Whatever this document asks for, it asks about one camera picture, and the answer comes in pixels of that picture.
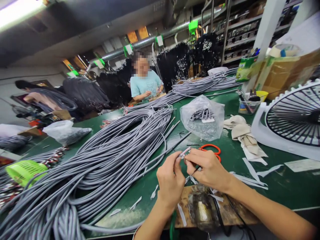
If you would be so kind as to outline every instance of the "clear plastic bag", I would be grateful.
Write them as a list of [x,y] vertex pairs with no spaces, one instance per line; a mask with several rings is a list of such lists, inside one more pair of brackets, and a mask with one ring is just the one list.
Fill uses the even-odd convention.
[[220,138],[224,121],[223,104],[200,95],[180,108],[180,116],[183,126],[194,135],[206,141]]
[[92,131],[92,128],[75,128],[72,127],[72,125],[72,121],[64,120],[51,123],[49,126],[43,128],[42,131],[48,134],[48,136],[54,138],[63,146],[79,141],[82,137]]

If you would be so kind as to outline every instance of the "fluorescent light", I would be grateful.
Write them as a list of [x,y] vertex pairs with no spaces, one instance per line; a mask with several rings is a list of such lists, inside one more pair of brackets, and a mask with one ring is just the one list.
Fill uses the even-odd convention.
[[22,21],[41,8],[45,8],[42,0],[17,0],[0,11],[0,29]]

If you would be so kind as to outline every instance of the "orange scissors handle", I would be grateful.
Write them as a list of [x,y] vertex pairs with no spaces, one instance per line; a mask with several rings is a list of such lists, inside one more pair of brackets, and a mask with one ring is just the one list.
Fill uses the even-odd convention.
[[202,151],[208,151],[208,150],[204,149],[205,147],[214,147],[214,148],[216,148],[218,150],[218,152],[215,152],[214,154],[216,155],[216,157],[219,160],[219,162],[221,162],[221,158],[219,156],[219,154],[221,153],[221,149],[218,146],[213,145],[213,144],[205,144],[205,145],[201,146],[199,149],[202,150]]

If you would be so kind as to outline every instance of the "hand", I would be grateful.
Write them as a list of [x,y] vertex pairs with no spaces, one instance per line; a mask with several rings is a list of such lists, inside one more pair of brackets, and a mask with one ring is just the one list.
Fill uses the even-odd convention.
[[180,201],[185,184],[185,177],[181,172],[179,152],[175,152],[167,157],[166,161],[158,168],[157,178],[160,190],[158,200],[168,211],[174,211]]
[[[213,151],[205,152],[192,148],[190,154],[184,158],[189,175],[193,174],[199,182],[220,192],[229,190],[233,175],[224,169]],[[201,166],[201,171],[196,171],[193,163]]]
[[146,91],[146,92],[144,93],[144,96],[145,96],[145,97],[149,97],[149,96],[151,95],[151,93],[152,93],[151,91]]

